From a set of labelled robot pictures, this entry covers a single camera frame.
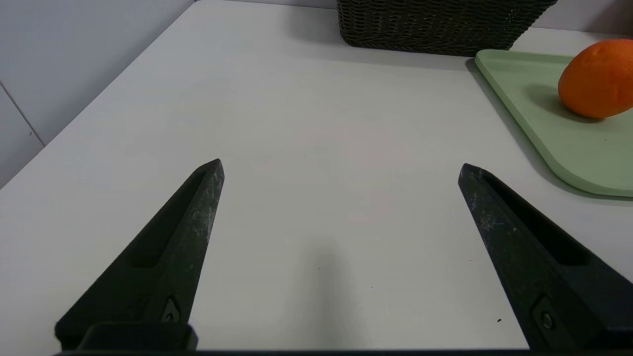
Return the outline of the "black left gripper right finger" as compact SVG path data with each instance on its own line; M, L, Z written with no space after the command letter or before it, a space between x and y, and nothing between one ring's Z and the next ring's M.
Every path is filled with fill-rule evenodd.
M500 179L458 185L531 350L631 350L633 285Z

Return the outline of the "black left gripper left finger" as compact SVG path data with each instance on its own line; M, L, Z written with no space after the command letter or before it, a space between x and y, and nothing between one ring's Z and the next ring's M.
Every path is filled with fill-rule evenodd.
M197 168L56 323L62 350L195 350L188 324L224 183Z

